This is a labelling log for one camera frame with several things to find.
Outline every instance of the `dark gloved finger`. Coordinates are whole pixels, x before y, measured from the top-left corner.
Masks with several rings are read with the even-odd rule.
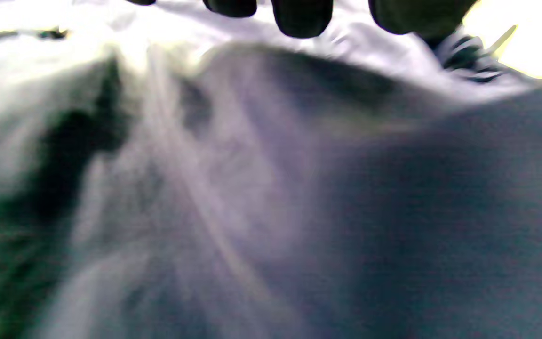
[[[256,13],[256,0],[204,0],[208,9],[228,17],[248,17]]]
[[[141,6],[152,5],[156,2],[156,0],[127,0],[127,1],[132,2],[136,5],[141,5]]]
[[[271,0],[275,21],[287,36],[309,38],[323,33],[332,19],[333,0]]]
[[[128,0],[151,5],[155,0]],[[256,12],[256,0],[203,0],[208,9],[229,17],[248,17]],[[275,21],[287,36],[316,37],[332,19],[333,0],[271,0]]]
[[[394,34],[442,39],[461,25],[476,0],[369,0],[375,22]]]

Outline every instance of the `gray fabric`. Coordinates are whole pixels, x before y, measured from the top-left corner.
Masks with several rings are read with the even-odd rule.
[[[0,45],[0,337],[542,339],[542,87],[47,44]]]

